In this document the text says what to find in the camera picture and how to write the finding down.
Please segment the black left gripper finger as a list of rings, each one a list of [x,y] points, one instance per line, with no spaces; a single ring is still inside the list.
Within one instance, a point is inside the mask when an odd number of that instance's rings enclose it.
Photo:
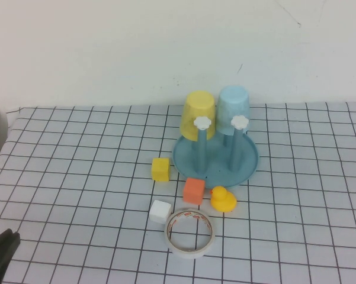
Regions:
[[[20,245],[19,233],[0,234],[0,283],[2,283],[9,263]]]
[[[7,229],[0,234],[0,276],[3,276],[9,265],[9,251],[13,236],[12,229]]]

